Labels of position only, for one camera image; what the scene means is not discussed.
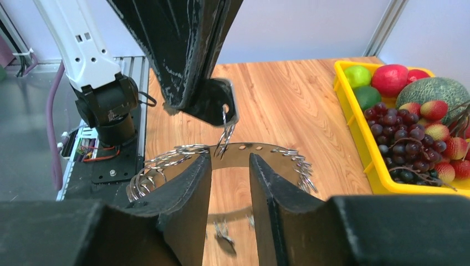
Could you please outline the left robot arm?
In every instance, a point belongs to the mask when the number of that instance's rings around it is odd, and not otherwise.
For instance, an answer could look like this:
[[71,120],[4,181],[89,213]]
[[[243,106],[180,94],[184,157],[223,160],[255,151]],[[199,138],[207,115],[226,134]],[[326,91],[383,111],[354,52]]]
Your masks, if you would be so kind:
[[[86,1],[36,1],[62,56],[81,118],[101,141],[122,145],[136,136],[131,110],[137,86],[121,73]],[[241,1],[110,1],[149,60],[168,113],[184,112],[224,129],[226,147],[238,122],[232,83],[213,78]]]

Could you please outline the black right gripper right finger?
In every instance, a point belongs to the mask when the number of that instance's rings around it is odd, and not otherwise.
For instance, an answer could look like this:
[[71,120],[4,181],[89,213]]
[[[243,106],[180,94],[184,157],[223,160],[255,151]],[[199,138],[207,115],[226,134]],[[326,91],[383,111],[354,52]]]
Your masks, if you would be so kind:
[[249,157],[260,265],[468,265],[469,199],[333,196],[322,201]]

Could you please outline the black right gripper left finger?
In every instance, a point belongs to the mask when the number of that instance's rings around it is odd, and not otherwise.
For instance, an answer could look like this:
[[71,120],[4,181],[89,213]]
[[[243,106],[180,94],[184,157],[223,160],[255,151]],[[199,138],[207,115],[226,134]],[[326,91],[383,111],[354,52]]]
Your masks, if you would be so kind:
[[1,203],[2,265],[201,265],[211,159],[125,208],[102,201]]

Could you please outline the black key tag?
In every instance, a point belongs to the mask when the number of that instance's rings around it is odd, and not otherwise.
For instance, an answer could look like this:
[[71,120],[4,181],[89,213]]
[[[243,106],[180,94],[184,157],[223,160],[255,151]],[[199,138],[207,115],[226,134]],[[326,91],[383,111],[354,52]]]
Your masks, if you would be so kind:
[[233,84],[224,78],[202,80],[181,111],[214,127],[234,125],[239,121]]

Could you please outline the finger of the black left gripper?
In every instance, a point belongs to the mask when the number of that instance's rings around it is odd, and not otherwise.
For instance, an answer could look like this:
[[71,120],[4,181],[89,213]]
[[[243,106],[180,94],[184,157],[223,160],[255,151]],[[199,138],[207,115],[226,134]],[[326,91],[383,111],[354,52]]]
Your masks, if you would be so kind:
[[224,1],[109,1],[150,61],[167,104],[189,106],[218,58]]
[[198,81],[209,79],[242,0],[199,1]]

